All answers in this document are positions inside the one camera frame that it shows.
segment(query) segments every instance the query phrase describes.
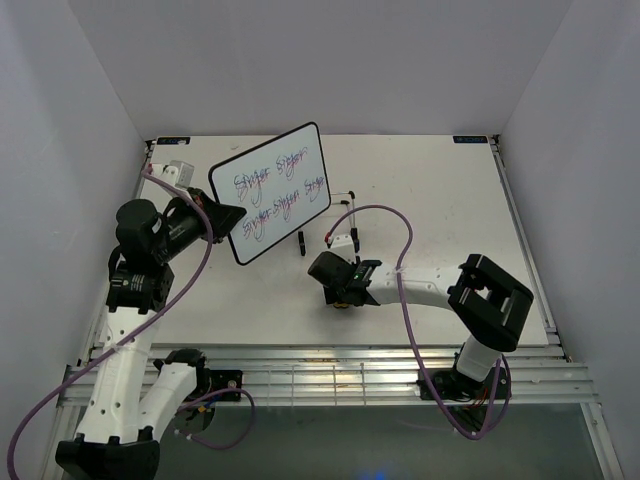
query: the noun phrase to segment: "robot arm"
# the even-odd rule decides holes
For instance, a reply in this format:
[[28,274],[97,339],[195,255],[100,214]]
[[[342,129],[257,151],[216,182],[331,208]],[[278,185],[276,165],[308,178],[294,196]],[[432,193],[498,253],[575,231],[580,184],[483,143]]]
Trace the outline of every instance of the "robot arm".
[[[378,260],[358,260],[350,244],[348,235],[334,238],[329,250],[309,268],[309,275],[324,286],[326,302],[354,306],[399,303],[396,268]],[[533,294],[478,254],[469,255],[459,267],[403,268],[401,273],[407,303],[452,310],[471,332],[451,378],[458,390],[473,395],[499,356],[516,349]]]
[[[246,214],[187,188],[192,167],[183,162],[153,166],[153,176],[184,188],[207,215],[219,243]],[[194,209],[174,197],[163,213],[149,200],[124,204],[116,215],[116,247],[109,261],[106,342],[116,352],[99,366],[96,384],[76,437],[62,441],[56,461],[76,479],[150,480],[158,467],[159,441],[185,399],[206,394],[212,382],[198,350],[172,352],[140,401],[156,322],[124,345],[122,340],[164,308],[173,283],[168,263],[206,227]]]

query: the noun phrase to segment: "written word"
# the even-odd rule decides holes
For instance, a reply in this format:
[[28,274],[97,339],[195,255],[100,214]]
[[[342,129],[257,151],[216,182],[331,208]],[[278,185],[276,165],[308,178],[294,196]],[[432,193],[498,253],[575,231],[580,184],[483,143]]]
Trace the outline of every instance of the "written word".
[[324,187],[325,183],[326,182],[324,177],[316,177],[304,181],[305,195],[309,197],[309,201],[313,202],[316,198],[318,198],[320,190],[322,190],[322,187]]
[[255,238],[256,241],[261,242],[264,238],[265,225],[269,223],[269,220],[273,217],[273,209],[267,208],[265,210],[258,210],[257,215],[245,219],[245,221],[242,222],[244,238],[249,238],[253,235],[253,238]]
[[287,193],[273,201],[273,216],[277,217],[282,212],[282,219],[288,222],[291,219],[291,207],[300,200],[300,191]]
[[280,155],[276,160],[278,175],[285,174],[287,180],[291,180],[295,174],[296,165],[302,161],[302,158],[307,154],[307,151],[307,147],[303,147],[298,152],[294,152],[291,155]]
[[262,203],[262,184],[269,179],[270,168],[262,168],[255,170],[252,174],[236,175],[233,183],[236,186],[236,192],[240,202],[243,202],[247,193],[251,191],[251,203],[254,207],[259,207]]

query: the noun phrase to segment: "purple cable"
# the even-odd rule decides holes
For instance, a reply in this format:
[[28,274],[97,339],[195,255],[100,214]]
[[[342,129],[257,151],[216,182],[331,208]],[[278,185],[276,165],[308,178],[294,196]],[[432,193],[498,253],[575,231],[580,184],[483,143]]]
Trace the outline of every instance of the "purple cable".
[[205,402],[210,398],[216,397],[218,395],[223,395],[225,393],[241,393],[245,397],[247,397],[249,399],[249,403],[251,403],[251,418],[249,419],[249,424],[247,425],[247,428],[245,428],[245,430],[242,432],[242,434],[240,434],[238,438],[236,438],[233,442],[228,443],[226,445],[215,445],[209,442],[208,440],[205,440],[204,438],[194,437],[191,434],[184,432],[182,430],[178,430],[178,432],[180,432],[182,435],[187,437],[187,440],[192,440],[212,450],[229,450],[235,447],[236,445],[238,445],[249,434],[249,432],[253,428],[253,425],[256,421],[256,404],[253,401],[253,397],[249,394],[249,392],[247,392],[243,388],[223,388],[221,390],[209,392],[206,395],[203,395],[202,397],[198,398],[197,400],[193,400],[192,402],[185,403],[178,409],[177,413],[184,412],[185,410],[188,410],[191,407],[195,407],[199,403]]
[[[209,260],[209,255],[211,254],[211,247],[213,245],[213,230],[211,228],[211,223],[209,222],[209,219],[207,218],[205,213],[202,211],[202,209],[191,199],[191,197],[189,195],[186,195],[183,191],[178,190],[177,188],[169,185],[168,183],[163,182],[162,180],[158,180],[157,178],[152,177],[151,175],[149,175],[145,171],[142,172],[142,176],[144,178],[146,178],[147,180],[149,180],[150,182],[155,183],[157,185],[160,185],[162,188],[164,188],[168,192],[171,192],[174,195],[177,195],[178,197],[182,198],[185,202],[187,202],[187,204],[189,204],[189,206],[191,208],[193,208],[196,211],[196,213],[200,216],[200,218],[204,222],[204,225],[205,225],[205,227],[207,229],[207,249],[204,252],[204,256],[202,257],[202,261],[200,262],[200,265],[198,265],[198,268],[196,269],[195,273],[193,274],[191,279],[187,282],[187,284],[184,286],[184,288],[182,290],[180,290],[176,294],[176,296],[173,297],[164,306],[164,308],[162,308],[158,313],[156,313],[153,317],[151,317],[145,323],[143,323],[138,328],[133,330],[129,335],[127,335],[122,340],[120,340],[116,344],[117,346],[123,346],[123,345],[127,344],[136,335],[139,335],[141,332],[143,332],[144,330],[149,328],[151,325],[156,323],[165,313],[167,313],[176,303],[178,303],[182,297],[184,297],[184,295],[191,289],[193,284],[196,282],[196,280],[198,279],[198,277],[200,276],[200,274],[204,270],[204,268],[205,268],[205,266],[207,264],[207,261]],[[22,432],[24,431],[26,426],[29,424],[31,419],[33,417],[35,417],[36,414],[40,410],[42,410],[42,408],[47,403],[49,403],[51,400],[56,398],[58,395],[60,395],[62,392],[64,392],[68,387],[70,387],[76,381],[78,381],[78,379],[82,378],[84,375],[89,373],[93,368],[95,368],[98,365],[100,365],[102,362],[104,362],[107,358],[109,358],[114,353],[115,353],[115,350],[112,348],[112,349],[107,350],[106,352],[104,352],[102,355],[100,355],[95,360],[92,360],[91,362],[89,362],[86,367],[84,367],[82,370],[79,370],[77,373],[75,373],[72,376],[70,376],[62,384],[60,384],[58,387],[56,387],[54,390],[52,390],[49,394],[47,394],[47,396],[45,396],[42,400],[40,400],[36,404],[36,406],[33,407],[25,415],[25,417],[22,419],[22,421],[18,425],[18,428],[16,428],[16,431],[13,433],[13,436],[11,437],[11,441],[9,442],[9,449],[7,450],[7,471],[9,472],[9,477],[11,478],[11,480],[20,480],[20,478],[18,477],[18,474],[16,472],[16,468],[15,468],[16,447],[18,445],[18,440],[20,439],[20,435],[22,435]]]
[[[490,430],[495,428],[497,426],[497,424],[502,420],[502,418],[504,417],[504,415],[506,413],[507,406],[509,404],[509,396],[511,396],[511,384],[509,383],[509,395],[507,396],[507,400],[505,401],[505,403],[504,403],[504,405],[502,407],[502,411],[500,412],[500,415],[498,416],[498,419],[496,420],[496,422],[493,423],[492,425],[490,425],[491,414],[493,412],[493,404],[494,404],[494,401],[495,401],[495,398],[496,398],[496,390],[497,390],[497,387],[498,387],[498,380],[499,380],[499,377],[500,377],[500,359],[498,359],[496,361],[495,373],[493,375],[493,381],[492,381],[492,384],[491,384],[491,395],[489,395],[489,405],[487,406],[487,413],[486,413],[484,422],[482,424],[482,428],[480,429],[479,432],[469,432],[469,431],[465,430],[462,427],[462,425],[460,425],[458,423],[458,421],[451,414],[451,412],[449,412],[449,409],[447,408],[447,406],[442,401],[442,398],[440,398],[440,395],[438,394],[438,391],[436,390],[436,388],[433,385],[433,382],[431,380],[431,377],[429,376],[429,371],[425,367],[424,362],[422,360],[422,357],[420,356],[420,349],[418,348],[418,344],[417,344],[415,336],[413,334],[413,328],[411,327],[411,319],[409,318],[409,307],[408,307],[408,304],[407,304],[407,298],[406,298],[405,291],[404,291],[404,285],[402,283],[402,272],[401,272],[401,270],[402,270],[402,261],[404,260],[404,257],[406,256],[407,252],[409,251],[409,247],[411,246],[411,243],[413,242],[413,227],[411,226],[411,223],[409,222],[409,219],[407,217],[405,217],[402,213],[400,213],[398,210],[396,210],[395,208],[387,207],[386,205],[363,205],[361,207],[356,207],[356,208],[351,209],[350,211],[348,211],[347,213],[342,215],[338,220],[336,220],[336,222],[333,224],[333,227],[331,227],[331,230],[329,230],[329,233],[327,233],[327,238],[330,237],[331,234],[333,234],[333,232],[335,231],[336,227],[345,218],[347,218],[350,215],[353,215],[354,213],[359,212],[361,210],[369,210],[369,209],[380,209],[380,210],[386,210],[388,212],[391,212],[391,213],[395,214],[396,216],[400,217],[400,219],[407,226],[407,230],[409,232],[409,238],[407,239],[407,243],[405,244],[404,248],[400,252],[400,255],[398,256],[398,261],[396,262],[396,270],[397,270],[396,280],[397,280],[397,283],[398,283],[398,296],[400,297],[400,305],[402,307],[402,315],[404,317],[404,323],[405,323],[405,326],[407,328],[407,335],[409,337],[409,344],[411,345],[411,349],[413,350],[413,354],[415,355],[416,361],[418,362],[418,367],[420,368],[420,372],[422,372],[422,376],[424,377],[424,379],[426,381],[427,388],[429,389],[429,392],[431,393],[431,396],[433,397],[435,402],[438,404],[438,407],[440,407],[440,410],[442,410],[442,413],[444,413],[445,417],[447,417],[447,420],[449,421],[449,423],[451,425],[453,425],[453,427],[463,437],[468,438],[469,440],[480,440]],[[507,373],[509,375],[509,382],[510,382],[511,381],[511,374],[510,374],[510,371],[509,371],[509,367],[506,364],[506,359],[504,358],[504,355],[502,355],[502,359],[505,362],[505,368],[507,369]]]

